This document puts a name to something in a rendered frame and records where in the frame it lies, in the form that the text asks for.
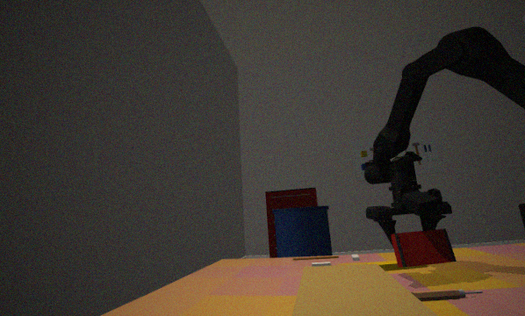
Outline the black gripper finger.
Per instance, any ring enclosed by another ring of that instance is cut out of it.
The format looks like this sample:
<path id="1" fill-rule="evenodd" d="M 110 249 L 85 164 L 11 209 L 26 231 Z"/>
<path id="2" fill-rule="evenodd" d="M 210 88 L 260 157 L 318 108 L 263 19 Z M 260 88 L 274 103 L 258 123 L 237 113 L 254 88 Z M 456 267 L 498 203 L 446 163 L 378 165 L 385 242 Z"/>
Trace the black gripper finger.
<path id="1" fill-rule="evenodd" d="M 421 218 L 421 227 L 422 231 L 431 231 L 435 230 L 438 222 L 446 218 L 446 215 L 436 215 L 436 216 L 423 216 Z"/>
<path id="2" fill-rule="evenodd" d="M 378 222 L 378 224 L 383 228 L 385 231 L 386 237 L 389 239 L 389 241 L 392 244 L 392 238 L 391 234 L 395 234 L 395 224 L 396 220 L 374 220 L 374 222 Z M 393 246 L 393 244 L 392 244 Z"/>

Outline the tan panel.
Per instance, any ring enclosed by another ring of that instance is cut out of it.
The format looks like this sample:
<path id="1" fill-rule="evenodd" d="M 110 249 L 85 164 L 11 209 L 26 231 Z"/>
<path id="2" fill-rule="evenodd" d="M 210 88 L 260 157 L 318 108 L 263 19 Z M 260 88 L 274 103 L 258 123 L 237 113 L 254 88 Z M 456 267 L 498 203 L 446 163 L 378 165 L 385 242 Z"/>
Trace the tan panel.
<path id="1" fill-rule="evenodd" d="M 304 267 L 292 316 L 438 316 L 378 264 Z"/>

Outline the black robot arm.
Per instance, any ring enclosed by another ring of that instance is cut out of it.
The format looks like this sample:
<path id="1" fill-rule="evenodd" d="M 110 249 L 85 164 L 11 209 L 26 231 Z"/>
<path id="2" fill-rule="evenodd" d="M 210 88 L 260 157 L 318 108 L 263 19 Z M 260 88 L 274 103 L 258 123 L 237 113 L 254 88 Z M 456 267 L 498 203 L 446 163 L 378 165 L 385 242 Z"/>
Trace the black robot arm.
<path id="1" fill-rule="evenodd" d="M 409 126 L 428 78 L 443 69 L 481 80 L 512 99 L 525 110 L 525 66 L 508 54 L 502 44 L 486 29 L 473 26 L 442 37 L 438 46 L 407 64 L 402 70 L 399 90 L 388 122 L 373 143 L 373 160 L 365 163 L 364 179 L 369 184 L 416 180 L 414 162 L 421 157 L 406 152 L 410 141 Z M 442 204 L 437 189 L 420 192 L 399 189 L 398 207 L 423 217 L 436 213 Z"/>

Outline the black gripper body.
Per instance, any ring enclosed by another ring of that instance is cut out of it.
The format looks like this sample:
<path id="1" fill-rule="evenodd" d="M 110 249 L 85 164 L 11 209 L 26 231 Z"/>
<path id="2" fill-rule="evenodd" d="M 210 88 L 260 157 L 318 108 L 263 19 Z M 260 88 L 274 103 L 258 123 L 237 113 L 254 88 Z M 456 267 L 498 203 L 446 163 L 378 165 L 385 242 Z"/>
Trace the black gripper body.
<path id="1" fill-rule="evenodd" d="M 414 212 L 409 211 L 407 208 L 405 210 L 400 210 L 398 207 L 398 192 L 399 189 L 405 188 L 406 192 L 413 190 L 412 186 L 417 185 L 421 189 L 421 185 L 417 184 L 416 181 L 404 181 L 404 182 L 393 182 L 392 186 L 389 186 L 389 190 L 392 190 L 393 202 L 392 207 L 388 206 L 369 206 L 366 209 L 366 219 L 373 220 L 392 220 L 392 215 L 400 214 L 413 214 Z M 417 188 L 416 186 L 416 188 Z M 441 205 L 436 206 L 436 213 L 430 213 L 425 216 L 436 216 L 442 214 L 452 213 L 451 206 L 448 202 L 442 202 Z"/>

